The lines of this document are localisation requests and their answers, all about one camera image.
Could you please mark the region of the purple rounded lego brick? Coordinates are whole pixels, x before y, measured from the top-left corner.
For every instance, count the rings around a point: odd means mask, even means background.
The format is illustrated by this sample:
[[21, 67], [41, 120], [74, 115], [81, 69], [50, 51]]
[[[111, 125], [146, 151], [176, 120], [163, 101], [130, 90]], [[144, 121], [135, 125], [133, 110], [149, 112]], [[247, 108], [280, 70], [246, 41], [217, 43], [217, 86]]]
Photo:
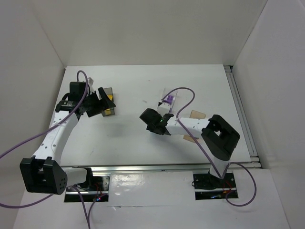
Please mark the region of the purple rounded lego brick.
[[175, 97], [173, 95], [168, 95], [164, 100], [168, 104], [173, 104]]

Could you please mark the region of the yellow lego plate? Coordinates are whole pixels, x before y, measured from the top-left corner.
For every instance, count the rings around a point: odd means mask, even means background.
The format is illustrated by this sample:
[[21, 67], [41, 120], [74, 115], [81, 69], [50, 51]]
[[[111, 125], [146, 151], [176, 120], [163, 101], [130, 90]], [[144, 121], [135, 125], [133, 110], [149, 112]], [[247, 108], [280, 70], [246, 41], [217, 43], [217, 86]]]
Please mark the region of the yellow lego plate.
[[102, 116], [104, 116], [104, 117], [112, 116], [112, 115], [115, 115], [115, 112], [114, 112], [114, 110], [111, 110], [111, 109], [107, 109], [107, 110], [102, 112]]

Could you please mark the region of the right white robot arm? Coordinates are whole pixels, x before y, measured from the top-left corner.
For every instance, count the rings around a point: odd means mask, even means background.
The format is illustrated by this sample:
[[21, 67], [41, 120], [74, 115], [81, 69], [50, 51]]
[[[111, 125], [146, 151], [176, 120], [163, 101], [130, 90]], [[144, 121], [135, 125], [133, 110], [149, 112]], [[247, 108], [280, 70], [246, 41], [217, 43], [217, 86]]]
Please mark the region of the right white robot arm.
[[146, 129], [158, 135], [188, 135], [211, 163], [210, 174], [223, 179], [230, 165], [230, 159], [240, 134], [220, 115], [209, 119], [174, 117], [173, 114], [160, 115], [148, 108], [140, 119]]

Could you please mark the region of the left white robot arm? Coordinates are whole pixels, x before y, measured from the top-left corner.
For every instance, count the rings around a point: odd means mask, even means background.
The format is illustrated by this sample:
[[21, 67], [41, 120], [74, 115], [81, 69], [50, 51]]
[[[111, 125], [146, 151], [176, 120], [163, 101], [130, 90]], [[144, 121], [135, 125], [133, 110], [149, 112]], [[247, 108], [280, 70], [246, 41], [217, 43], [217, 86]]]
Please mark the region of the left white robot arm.
[[79, 185], [88, 189], [94, 184], [92, 169], [73, 166], [62, 168], [61, 156], [72, 130], [80, 117], [114, 113], [113, 91], [111, 87], [93, 90], [91, 83], [71, 82], [66, 93], [55, 107], [52, 130], [31, 158], [24, 158], [20, 171], [25, 188], [30, 193], [62, 194], [66, 188]]

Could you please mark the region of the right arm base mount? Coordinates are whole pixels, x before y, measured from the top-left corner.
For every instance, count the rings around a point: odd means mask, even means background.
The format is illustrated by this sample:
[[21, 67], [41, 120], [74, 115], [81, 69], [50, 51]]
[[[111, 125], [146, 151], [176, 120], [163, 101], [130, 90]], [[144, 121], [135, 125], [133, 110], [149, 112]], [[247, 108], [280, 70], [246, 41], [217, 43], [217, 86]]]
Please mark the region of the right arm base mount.
[[216, 178], [209, 173], [193, 174], [195, 200], [212, 200], [238, 198], [235, 177], [233, 173], [227, 173], [224, 179]]

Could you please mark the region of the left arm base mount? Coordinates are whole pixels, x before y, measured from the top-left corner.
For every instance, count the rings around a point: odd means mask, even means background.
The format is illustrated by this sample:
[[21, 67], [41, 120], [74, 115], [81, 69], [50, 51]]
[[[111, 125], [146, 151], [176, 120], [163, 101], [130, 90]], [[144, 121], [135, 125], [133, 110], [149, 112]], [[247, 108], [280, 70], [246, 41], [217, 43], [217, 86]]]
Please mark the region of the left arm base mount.
[[[76, 188], [81, 194], [84, 202], [108, 202], [110, 175], [93, 176], [90, 184], [78, 184]], [[65, 203], [81, 202], [79, 193], [72, 187], [67, 188], [65, 192]]]

